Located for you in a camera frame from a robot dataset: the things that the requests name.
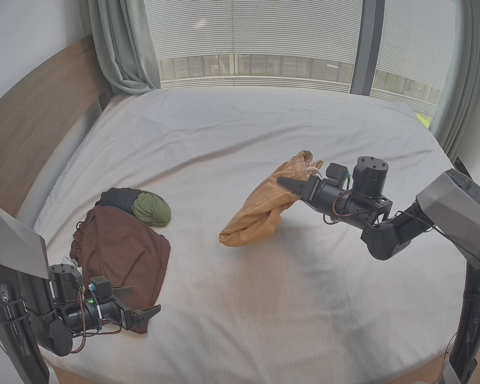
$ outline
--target rolled green fabric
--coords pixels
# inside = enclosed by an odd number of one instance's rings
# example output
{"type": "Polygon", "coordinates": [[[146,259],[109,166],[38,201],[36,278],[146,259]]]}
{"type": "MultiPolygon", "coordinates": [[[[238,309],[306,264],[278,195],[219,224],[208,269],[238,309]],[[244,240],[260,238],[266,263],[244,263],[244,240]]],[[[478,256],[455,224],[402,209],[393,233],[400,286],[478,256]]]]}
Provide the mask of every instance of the rolled green fabric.
{"type": "Polygon", "coordinates": [[[153,227],[164,227],[171,218],[168,204],[160,196],[141,192],[133,202],[132,211],[135,217],[153,227]]]}

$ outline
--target gray curtain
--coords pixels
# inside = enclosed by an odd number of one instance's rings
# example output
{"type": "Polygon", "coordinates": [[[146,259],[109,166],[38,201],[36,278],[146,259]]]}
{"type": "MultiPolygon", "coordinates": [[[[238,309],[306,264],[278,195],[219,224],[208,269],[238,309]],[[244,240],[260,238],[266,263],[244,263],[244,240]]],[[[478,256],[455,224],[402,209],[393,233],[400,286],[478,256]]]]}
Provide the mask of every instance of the gray curtain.
{"type": "Polygon", "coordinates": [[[430,131],[454,161],[480,93],[480,4],[457,0],[452,60],[430,131]]]}
{"type": "Polygon", "coordinates": [[[96,55],[114,93],[160,88],[143,0],[88,0],[96,55]]]}

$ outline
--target bed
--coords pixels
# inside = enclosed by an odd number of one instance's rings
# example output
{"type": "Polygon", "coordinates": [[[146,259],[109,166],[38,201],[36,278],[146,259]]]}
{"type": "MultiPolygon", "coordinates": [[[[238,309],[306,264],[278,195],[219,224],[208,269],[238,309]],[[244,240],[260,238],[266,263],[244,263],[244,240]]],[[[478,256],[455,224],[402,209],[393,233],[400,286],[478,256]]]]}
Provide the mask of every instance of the bed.
{"type": "Polygon", "coordinates": [[[155,229],[171,245],[162,311],[146,335],[93,337],[80,354],[42,350],[45,358],[105,384],[385,383],[441,365],[459,320],[466,263],[437,233],[382,262],[358,229],[324,225],[295,203],[271,238],[219,244],[255,186],[302,149],[350,170],[358,156],[386,160],[393,211],[451,168],[406,105],[373,97],[206,87],[113,98],[34,229],[49,263],[60,263],[101,192],[160,194],[172,210],[169,225],[155,229]]]}

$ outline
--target white wall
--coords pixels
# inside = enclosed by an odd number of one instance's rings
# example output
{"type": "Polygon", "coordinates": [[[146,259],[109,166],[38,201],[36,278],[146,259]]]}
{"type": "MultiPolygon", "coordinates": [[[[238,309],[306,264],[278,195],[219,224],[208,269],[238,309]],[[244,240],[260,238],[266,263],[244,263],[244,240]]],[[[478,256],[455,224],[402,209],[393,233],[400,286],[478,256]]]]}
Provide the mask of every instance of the white wall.
{"type": "MultiPolygon", "coordinates": [[[[84,36],[77,0],[0,0],[0,97],[84,36]]],[[[0,382],[22,384],[0,349],[0,382]]]]}
{"type": "Polygon", "coordinates": [[[458,146],[457,155],[467,167],[473,180],[480,184],[480,99],[458,146]]]}

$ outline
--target clothing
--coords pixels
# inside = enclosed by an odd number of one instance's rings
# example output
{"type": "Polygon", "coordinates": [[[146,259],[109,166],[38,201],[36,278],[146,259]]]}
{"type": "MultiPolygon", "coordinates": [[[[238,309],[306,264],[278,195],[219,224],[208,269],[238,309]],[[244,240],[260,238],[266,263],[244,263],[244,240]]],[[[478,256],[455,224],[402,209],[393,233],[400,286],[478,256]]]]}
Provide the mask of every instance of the clothing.
{"type": "Polygon", "coordinates": [[[132,210],[135,217],[149,226],[164,227],[171,218],[167,202],[150,192],[140,192],[133,202],[132,210]]]}
{"type": "Polygon", "coordinates": [[[145,224],[164,227],[171,219],[171,210],[167,202],[155,193],[132,188],[110,188],[102,192],[95,206],[120,208],[145,224]]]}
{"type": "Polygon", "coordinates": [[[280,224],[280,214],[300,199],[278,184],[277,179],[287,177],[307,181],[323,164],[321,160],[311,163],[312,160],[310,151],[301,151],[262,181],[247,198],[242,209],[220,232],[220,242],[229,247],[240,247],[273,235],[276,226],[280,224]]]}
{"type": "MultiPolygon", "coordinates": [[[[113,206],[88,211],[73,239],[70,258],[82,267],[85,288],[91,277],[105,276],[113,286],[133,287],[121,297],[132,310],[155,305],[170,255],[167,239],[113,206]]],[[[145,333],[146,324],[133,331],[145,333]]]]}

